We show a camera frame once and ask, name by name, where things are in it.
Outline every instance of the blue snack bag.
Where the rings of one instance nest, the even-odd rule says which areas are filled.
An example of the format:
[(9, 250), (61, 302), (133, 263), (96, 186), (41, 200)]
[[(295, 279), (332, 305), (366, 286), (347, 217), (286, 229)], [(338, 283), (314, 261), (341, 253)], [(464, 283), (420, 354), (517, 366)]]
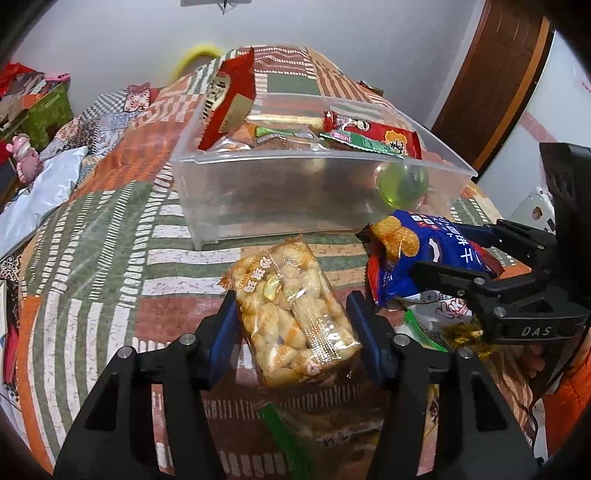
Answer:
[(487, 271), (470, 242), (445, 217), (396, 210), (370, 230), (384, 247), (368, 262), (369, 285), (379, 306), (420, 293), (408, 275), (419, 260)]

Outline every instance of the wooden door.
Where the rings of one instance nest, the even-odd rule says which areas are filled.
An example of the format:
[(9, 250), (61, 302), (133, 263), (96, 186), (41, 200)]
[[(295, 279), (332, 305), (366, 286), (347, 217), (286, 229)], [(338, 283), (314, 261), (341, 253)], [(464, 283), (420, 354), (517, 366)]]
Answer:
[(432, 132), (482, 172), (527, 104), (549, 47), (546, 18), (486, 0), (476, 34)]

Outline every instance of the clear plastic bin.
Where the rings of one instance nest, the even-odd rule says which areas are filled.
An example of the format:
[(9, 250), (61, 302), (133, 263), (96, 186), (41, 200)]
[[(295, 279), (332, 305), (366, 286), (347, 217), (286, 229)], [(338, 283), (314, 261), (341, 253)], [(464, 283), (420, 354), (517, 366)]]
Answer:
[(269, 93), (256, 98), (248, 119), (279, 122), (270, 115), (285, 115), (289, 118), (282, 118), (282, 123), (304, 123), (319, 131), (323, 112), (328, 109), (416, 129), (424, 146), (423, 159), (341, 150), (207, 153), (197, 149), (203, 132), (198, 106), (171, 156), (196, 249), (230, 238), (359, 230), (396, 207), (384, 200), (378, 188), (385, 171), (421, 175), (428, 182), (428, 191), (414, 209), (446, 215), (476, 175), (431, 132), (401, 112), (381, 105)]

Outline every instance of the pink plastic figurine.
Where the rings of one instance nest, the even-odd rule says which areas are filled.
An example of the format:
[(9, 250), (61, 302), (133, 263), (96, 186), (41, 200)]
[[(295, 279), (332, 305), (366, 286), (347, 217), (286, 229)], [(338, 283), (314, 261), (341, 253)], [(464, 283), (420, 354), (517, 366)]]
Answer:
[(7, 144), (6, 149), (12, 154), (17, 164), (18, 179), (21, 183), (28, 185), (43, 170), (39, 154), (31, 146), (27, 134), (18, 134), (12, 137), (12, 144)]

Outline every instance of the metal screw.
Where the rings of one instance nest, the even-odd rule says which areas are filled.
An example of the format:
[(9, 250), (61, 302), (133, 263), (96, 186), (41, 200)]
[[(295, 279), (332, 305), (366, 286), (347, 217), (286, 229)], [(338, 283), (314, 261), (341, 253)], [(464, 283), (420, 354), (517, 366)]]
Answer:
[(507, 311), (505, 310), (504, 307), (495, 307), (495, 309), (492, 311), (492, 313), (495, 314), (495, 317), (499, 317), (499, 318), (503, 318), (505, 315), (507, 315)]
[(398, 346), (407, 346), (410, 343), (410, 338), (408, 335), (399, 333), (394, 337), (394, 343), (396, 343)]
[(474, 352), (470, 350), (467, 346), (459, 348), (457, 350), (457, 353), (459, 353), (462, 358), (472, 358), (474, 356)]
[(134, 353), (134, 349), (132, 349), (129, 345), (122, 346), (119, 350), (117, 350), (117, 356), (119, 358), (129, 358)]
[(197, 337), (195, 337), (194, 333), (184, 333), (178, 339), (178, 341), (184, 346), (189, 346), (189, 345), (194, 344), (195, 340), (197, 340)]

